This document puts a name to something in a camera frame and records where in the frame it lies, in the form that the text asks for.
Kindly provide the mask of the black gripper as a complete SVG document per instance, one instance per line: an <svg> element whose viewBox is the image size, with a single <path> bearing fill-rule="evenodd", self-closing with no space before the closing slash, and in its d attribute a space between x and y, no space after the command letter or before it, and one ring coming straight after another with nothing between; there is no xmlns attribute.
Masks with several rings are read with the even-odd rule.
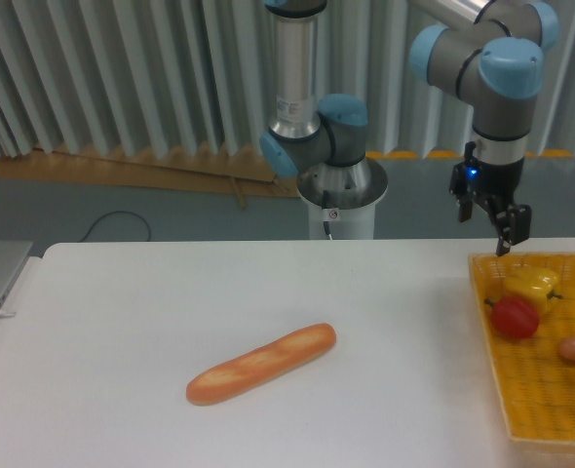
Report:
<svg viewBox="0 0 575 468"><path fill-rule="evenodd" d="M481 199L479 205L496 229L497 255L508 254L512 246L530 237L531 207L507 201L514 199L523 163L524 160L520 159L512 164L493 165L470 158L452 169L449 191L453 195L458 195L459 222L472 218L474 196L470 192L488 195Z"/></svg>

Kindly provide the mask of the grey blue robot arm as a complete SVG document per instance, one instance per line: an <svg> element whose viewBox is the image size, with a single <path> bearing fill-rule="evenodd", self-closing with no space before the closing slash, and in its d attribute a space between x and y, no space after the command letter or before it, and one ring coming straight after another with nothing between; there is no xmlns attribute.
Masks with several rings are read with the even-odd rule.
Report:
<svg viewBox="0 0 575 468"><path fill-rule="evenodd" d="M369 239L388 177L365 154L366 105L315 96L316 39L323 1L269 1L275 22L276 113L259 140L281 178L294 178L313 239ZM413 40L414 75L473 108L472 137L451 173L460 221L483 210L506 254L530 235L532 211L515 200L527 138L556 43L556 12L543 2L423 1L435 19Z"/></svg>

